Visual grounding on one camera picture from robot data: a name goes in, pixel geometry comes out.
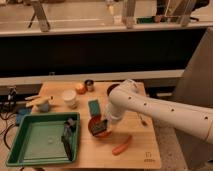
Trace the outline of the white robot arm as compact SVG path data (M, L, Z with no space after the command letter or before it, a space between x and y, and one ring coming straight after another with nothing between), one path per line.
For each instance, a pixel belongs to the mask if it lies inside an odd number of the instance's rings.
M119 123L126 111L145 114L213 144L213 109L172 101L154 99L139 94L135 81L127 79L107 89L106 119Z

